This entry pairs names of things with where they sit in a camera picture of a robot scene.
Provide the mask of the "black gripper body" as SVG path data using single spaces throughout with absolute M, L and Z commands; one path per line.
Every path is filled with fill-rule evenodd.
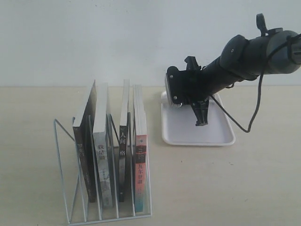
M 223 69 L 219 60 L 214 60 L 202 70 L 180 71 L 181 102 L 203 101 L 233 83 L 235 75 Z

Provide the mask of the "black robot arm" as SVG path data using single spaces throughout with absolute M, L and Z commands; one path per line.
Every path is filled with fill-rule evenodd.
M 190 105 L 196 116 L 196 126 L 208 124 L 209 98 L 236 82 L 263 79 L 266 74 L 291 74 L 301 66 L 301 36 L 293 31 L 271 29 L 248 40 L 233 37 L 221 55 L 201 67 L 196 58 L 185 58 L 186 69 L 170 67 L 166 73 L 171 102 Z

